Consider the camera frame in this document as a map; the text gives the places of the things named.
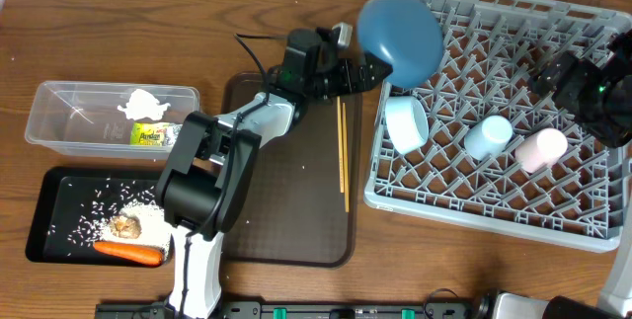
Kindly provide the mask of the large blue plate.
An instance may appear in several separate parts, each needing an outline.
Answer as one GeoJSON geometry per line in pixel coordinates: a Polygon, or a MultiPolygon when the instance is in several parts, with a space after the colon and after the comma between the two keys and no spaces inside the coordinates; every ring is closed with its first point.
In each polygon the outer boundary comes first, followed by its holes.
{"type": "Polygon", "coordinates": [[[421,0],[368,0],[356,28],[361,48],[391,65],[386,80],[396,87],[419,87],[439,68],[442,29],[421,0]]]}

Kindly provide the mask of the light blue bowl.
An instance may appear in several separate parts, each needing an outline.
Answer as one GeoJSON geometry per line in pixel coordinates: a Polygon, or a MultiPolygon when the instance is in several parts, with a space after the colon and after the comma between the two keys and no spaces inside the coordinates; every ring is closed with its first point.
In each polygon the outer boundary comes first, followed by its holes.
{"type": "Polygon", "coordinates": [[[417,98],[390,97],[386,101],[384,112],[389,137],[399,154],[408,154],[427,143],[429,121],[417,98]]]}

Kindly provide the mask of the pink cup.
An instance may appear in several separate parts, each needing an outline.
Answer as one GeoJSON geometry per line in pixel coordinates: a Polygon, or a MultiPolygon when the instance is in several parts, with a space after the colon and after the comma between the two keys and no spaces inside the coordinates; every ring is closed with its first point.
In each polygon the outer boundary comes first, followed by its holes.
{"type": "Polygon", "coordinates": [[[544,128],[522,142],[514,152],[515,160],[527,173],[550,167],[567,151],[567,137],[556,128],[544,128]]]}

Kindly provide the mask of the wooden chopstick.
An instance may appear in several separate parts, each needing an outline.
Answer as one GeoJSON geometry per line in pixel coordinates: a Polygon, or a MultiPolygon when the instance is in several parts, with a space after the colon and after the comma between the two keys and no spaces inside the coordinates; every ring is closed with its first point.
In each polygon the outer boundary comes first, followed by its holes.
{"type": "Polygon", "coordinates": [[[344,195],[345,195],[345,211],[350,212],[350,172],[349,172],[349,152],[348,152],[348,130],[347,130],[347,110],[346,103],[342,102],[342,139],[343,139],[343,161],[344,161],[344,195]]]}
{"type": "Polygon", "coordinates": [[[339,177],[340,177],[340,193],[345,192],[345,176],[344,176],[344,147],[343,147],[343,128],[342,128],[342,103],[340,97],[336,98],[337,110],[337,135],[338,135],[338,159],[339,159],[339,177]]]}

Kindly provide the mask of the light blue cup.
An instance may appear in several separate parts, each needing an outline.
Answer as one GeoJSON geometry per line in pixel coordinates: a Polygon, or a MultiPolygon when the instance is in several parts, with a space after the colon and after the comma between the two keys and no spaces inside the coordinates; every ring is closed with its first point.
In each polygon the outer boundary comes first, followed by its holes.
{"type": "Polygon", "coordinates": [[[466,153],[475,160],[500,155],[514,135],[512,124],[502,116],[489,116],[464,136],[466,153]]]}

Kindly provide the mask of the white tissue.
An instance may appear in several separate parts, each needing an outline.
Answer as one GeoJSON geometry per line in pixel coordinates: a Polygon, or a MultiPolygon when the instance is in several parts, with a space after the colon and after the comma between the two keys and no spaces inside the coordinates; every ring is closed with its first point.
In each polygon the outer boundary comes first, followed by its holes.
{"type": "Polygon", "coordinates": [[[130,94],[127,103],[124,106],[117,106],[117,110],[123,112],[128,120],[158,121],[170,107],[170,103],[161,104],[151,93],[136,89],[130,94]]]}

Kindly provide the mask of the yellow green snack wrapper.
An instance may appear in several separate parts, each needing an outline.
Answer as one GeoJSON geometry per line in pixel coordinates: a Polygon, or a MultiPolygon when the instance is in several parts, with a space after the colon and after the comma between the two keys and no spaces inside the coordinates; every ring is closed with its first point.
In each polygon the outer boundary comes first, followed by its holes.
{"type": "Polygon", "coordinates": [[[176,143],[181,129],[182,126],[179,123],[136,122],[131,129],[129,143],[140,146],[171,147],[176,143]]]}

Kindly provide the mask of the white rice pile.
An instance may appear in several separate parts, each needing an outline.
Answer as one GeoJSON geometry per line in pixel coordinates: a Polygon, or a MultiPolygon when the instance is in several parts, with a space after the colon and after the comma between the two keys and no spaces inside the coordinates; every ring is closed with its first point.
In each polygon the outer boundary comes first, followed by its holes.
{"type": "Polygon", "coordinates": [[[152,181],[123,179],[65,180],[45,231],[47,240],[70,248],[89,249],[95,242],[116,242],[147,246],[166,254],[170,250],[171,228],[154,195],[152,181]],[[137,239],[122,239],[110,231],[113,217],[125,215],[140,221],[137,239]]]}

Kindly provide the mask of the brown food scrap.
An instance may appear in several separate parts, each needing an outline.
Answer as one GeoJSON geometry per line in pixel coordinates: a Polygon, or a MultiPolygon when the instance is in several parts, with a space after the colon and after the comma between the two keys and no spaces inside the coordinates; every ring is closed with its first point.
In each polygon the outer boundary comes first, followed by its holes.
{"type": "Polygon", "coordinates": [[[136,217],[118,215],[109,224],[111,233],[117,238],[137,239],[142,232],[140,221],[136,217]]]}

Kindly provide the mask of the orange carrot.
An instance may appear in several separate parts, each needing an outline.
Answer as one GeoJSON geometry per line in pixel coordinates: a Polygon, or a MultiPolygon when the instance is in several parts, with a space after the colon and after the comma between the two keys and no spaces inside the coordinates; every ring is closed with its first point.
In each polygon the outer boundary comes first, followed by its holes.
{"type": "Polygon", "coordinates": [[[133,244],[99,241],[93,248],[100,253],[133,261],[144,266],[157,267],[163,263],[160,250],[133,244]]]}

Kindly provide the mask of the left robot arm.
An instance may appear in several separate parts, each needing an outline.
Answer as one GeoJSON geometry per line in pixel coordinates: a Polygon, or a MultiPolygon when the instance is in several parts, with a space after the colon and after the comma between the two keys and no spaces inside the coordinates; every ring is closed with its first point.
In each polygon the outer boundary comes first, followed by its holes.
{"type": "Polygon", "coordinates": [[[261,90],[250,103],[215,117],[187,115],[156,186],[174,247],[167,316],[208,318],[215,310],[223,239],[243,208],[260,149],[295,128],[310,103],[370,91],[392,73],[373,52],[359,64],[341,58],[350,43],[341,26],[295,29],[281,64],[259,69],[261,90]]]}

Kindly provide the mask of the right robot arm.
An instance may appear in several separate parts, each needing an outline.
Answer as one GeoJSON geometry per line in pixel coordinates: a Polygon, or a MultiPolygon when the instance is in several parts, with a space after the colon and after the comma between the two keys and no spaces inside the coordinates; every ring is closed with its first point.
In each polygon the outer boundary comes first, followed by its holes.
{"type": "MultiPolygon", "coordinates": [[[[528,80],[540,97],[556,107],[602,145],[618,148],[631,141],[631,33],[617,35],[607,46],[611,55],[598,67],[586,58],[563,52],[528,80]]],[[[631,316],[631,210],[627,209],[620,245],[595,309],[577,303],[584,313],[603,318],[631,316]]]]}

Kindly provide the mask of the grey dishwasher rack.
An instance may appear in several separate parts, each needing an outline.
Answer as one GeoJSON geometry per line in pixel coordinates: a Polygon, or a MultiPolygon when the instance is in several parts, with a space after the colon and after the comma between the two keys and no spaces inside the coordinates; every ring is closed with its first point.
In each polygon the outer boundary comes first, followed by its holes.
{"type": "Polygon", "coordinates": [[[629,14],[555,0],[421,0],[439,21],[445,52],[437,73],[410,90],[430,120],[421,148],[399,154],[378,115],[364,188],[367,205],[504,235],[605,253],[620,243],[631,159],[583,131],[528,78],[562,52],[603,65],[629,14]],[[510,121],[497,157],[478,161],[464,136],[489,116],[510,121]],[[556,128],[568,140],[552,166],[527,173],[514,152],[556,128]]]}

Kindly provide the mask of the brown serving tray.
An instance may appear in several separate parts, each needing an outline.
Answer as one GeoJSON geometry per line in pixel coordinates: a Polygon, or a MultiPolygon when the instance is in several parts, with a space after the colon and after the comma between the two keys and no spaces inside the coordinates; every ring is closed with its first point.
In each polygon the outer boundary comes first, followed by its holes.
{"type": "Polygon", "coordinates": [[[355,247],[362,97],[347,96],[350,189],[340,190],[337,108],[312,104],[288,134],[259,152],[226,260],[334,269],[355,247]]]}

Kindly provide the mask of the clear plastic bin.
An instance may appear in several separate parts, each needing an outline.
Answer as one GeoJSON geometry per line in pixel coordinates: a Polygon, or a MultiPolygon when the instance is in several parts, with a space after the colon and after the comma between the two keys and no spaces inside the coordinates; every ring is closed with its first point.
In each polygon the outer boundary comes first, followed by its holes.
{"type": "Polygon", "coordinates": [[[164,160],[171,147],[129,143],[138,123],[170,122],[182,125],[200,109],[194,87],[106,82],[45,81],[38,86],[25,130],[30,144],[68,156],[164,160]],[[143,89],[171,107],[158,120],[128,120],[117,106],[143,89]]]}

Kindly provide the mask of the black plastic tray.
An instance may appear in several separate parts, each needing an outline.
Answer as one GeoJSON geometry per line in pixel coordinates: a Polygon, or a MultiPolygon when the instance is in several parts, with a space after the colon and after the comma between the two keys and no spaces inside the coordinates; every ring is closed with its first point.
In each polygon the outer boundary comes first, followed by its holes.
{"type": "Polygon", "coordinates": [[[160,172],[54,167],[42,179],[26,258],[33,263],[125,266],[135,262],[93,249],[101,228],[129,203],[155,203],[160,172]]]}

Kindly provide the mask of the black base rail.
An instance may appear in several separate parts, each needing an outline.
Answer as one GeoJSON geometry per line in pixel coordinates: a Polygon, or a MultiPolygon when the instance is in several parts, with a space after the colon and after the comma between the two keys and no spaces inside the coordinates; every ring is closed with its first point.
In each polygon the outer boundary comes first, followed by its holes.
{"type": "MultiPolygon", "coordinates": [[[[152,304],[98,304],[95,319],[179,318],[162,302],[152,304]]],[[[261,304],[233,301],[220,304],[210,319],[472,319],[484,318],[467,302],[431,302],[422,305],[261,304]]]]}

